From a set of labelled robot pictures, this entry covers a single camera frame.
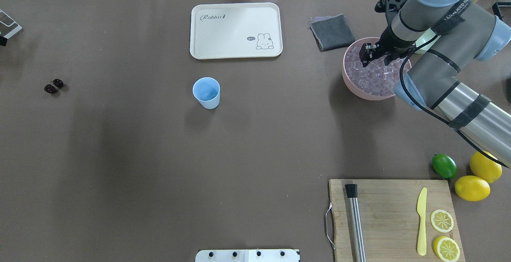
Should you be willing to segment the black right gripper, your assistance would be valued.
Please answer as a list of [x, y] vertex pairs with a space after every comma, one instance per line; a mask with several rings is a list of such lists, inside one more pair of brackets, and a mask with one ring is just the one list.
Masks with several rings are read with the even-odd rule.
[[387, 26], [376, 44], [362, 44], [359, 51], [360, 62], [362, 67], [367, 67], [372, 61], [387, 55], [384, 64], [388, 66], [398, 58], [407, 56], [414, 45], [415, 40], [402, 40], [394, 34], [391, 26]]

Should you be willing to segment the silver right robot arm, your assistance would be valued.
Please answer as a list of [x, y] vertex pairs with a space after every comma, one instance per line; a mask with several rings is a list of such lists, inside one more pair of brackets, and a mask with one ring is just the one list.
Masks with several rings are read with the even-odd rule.
[[378, 42], [364, 43], [364, 67], [384, 58], [406, 62], [425, 31], [435, 35], [431, 47], [412, 66], [399, 70], [394, 92], [407, 104], [447, 124], [476, 151], [510, 167], [510, 115], [461, 83], [457, 74], [472, 60], [486, 61], [510, 42], [510, 27], [473, 0], [380, 0], [387, 27]]

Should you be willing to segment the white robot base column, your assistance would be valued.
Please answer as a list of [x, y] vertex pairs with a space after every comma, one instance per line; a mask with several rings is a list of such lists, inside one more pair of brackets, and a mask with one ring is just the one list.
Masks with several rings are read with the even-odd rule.
[[200, 250], [196, 262], [300, 262], [296, 249], [230, 249]]

